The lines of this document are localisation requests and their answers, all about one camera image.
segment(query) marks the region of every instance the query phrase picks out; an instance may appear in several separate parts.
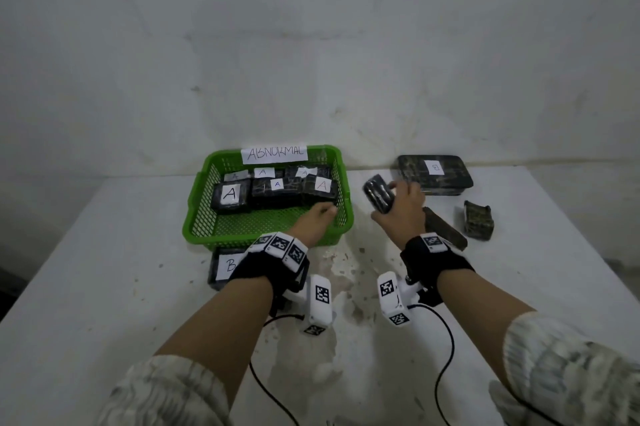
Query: green plastic basket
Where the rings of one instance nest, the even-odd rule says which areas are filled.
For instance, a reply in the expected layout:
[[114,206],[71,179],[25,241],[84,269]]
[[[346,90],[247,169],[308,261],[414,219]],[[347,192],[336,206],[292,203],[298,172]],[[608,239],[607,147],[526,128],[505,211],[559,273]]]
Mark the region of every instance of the green plastic basket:
[[[334,245],[340,236],[353,226],[353,207],[347,171],[342,163],[342,154],[336,147],[317,145],[307,147],[307,166],[316,164],[331,165],[331,177],[338,182],[338,214],[327,228],[318,245]],[[276,168],[295,165],[295,163],[273,164]],[[215,247],[243,247],[252,244],[260,234],[269,231],[286,231],[296,222],[308,207],[291,207],[268,211],[252,211],[218,215],[210,207],[213,187],[220,182],[222,175],[244,169],[264,167],[244,165],[240,150],[215,152],[204,160],[202,171],[198,172],[189,194],[189,210],[182,226],[182,235],[191,244],[202,244],[208,249]]]

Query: white table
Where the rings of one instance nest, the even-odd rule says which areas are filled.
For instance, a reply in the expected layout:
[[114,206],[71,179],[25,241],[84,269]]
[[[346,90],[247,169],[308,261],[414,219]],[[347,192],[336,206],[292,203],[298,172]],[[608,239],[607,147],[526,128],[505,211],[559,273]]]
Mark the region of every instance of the white table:
[[[449,355],[444,326],[413,310],[418,325],[394,329],[380,316],[376,277],[398,252],[369,219],[362,183],[349,172],[353,229],[335,247],[313,251],[312,270],[332,281],[337,318],[318,338],[293,319],[268,327],[253,361],[267,387],[301,423],[441,424],[436,374]],[[380,172],[385,179],[390,175]],[[640,304],[525,168],[472,168],[476,185],[460,197],[427,197],[454,222],[464,199],[491,205],[489,242],[469,240],[468,256],[493,283],[595,340],[640,356]],[[0,324],[0,424],[87,424],[126,369],[149,357],[212,295],[209,253],[180,228],[193,177],[111,179],[98,191]],[[440,387],[453,424],[500,424],[493,378],[444,305],[456,355]],[[236,424],[289,420],[245,376]]]

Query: white wall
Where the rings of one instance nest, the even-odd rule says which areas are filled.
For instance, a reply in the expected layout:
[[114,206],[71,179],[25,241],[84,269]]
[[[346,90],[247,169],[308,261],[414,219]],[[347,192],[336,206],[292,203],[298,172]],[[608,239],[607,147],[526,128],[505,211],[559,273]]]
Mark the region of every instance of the white wall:
[[[0,172],[191,174],[285,141],[352,167],[578,162],[536,178],[591,238],[587,212],[637,222],[639,1],[0,0]],[[70,189],[64,212],[82,201]],[[592,242],[640,263],[625,239]]]

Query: sleeve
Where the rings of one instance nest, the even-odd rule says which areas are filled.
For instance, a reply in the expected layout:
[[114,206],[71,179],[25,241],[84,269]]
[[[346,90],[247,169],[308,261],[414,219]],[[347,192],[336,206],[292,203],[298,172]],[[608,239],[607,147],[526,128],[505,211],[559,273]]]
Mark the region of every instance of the sleeve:
[[132,366],[98,416],[110,425],[231,425],[224,385],[202,365],[156,356]]
[[[509,326],[503,346],[515,395],[564,426],[640,424],[640,365],[538,312]],[[499,382],[489,393],[510,426],[552,424]]]

